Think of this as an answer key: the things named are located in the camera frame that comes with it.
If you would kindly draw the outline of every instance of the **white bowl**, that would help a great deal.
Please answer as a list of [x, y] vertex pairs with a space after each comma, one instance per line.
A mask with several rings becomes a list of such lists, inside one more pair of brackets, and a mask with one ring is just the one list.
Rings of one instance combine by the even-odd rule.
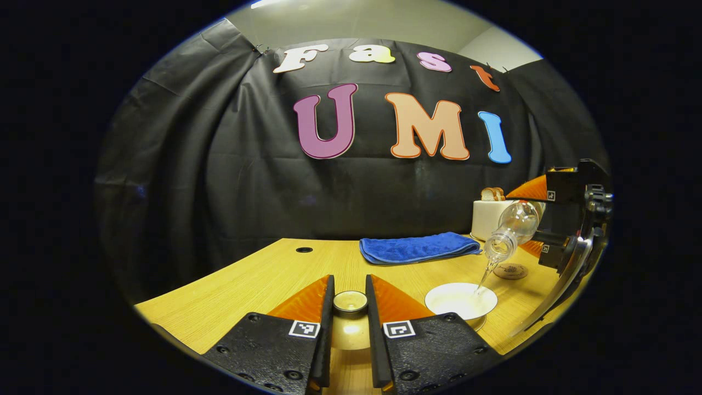
[[463, 320], [476, 320], [497, 306], [497, 295], [483, 287], [477, 295], [478, 284], [449, 283], [427, 293], [424, 303], [434, 314], [456, 313]]

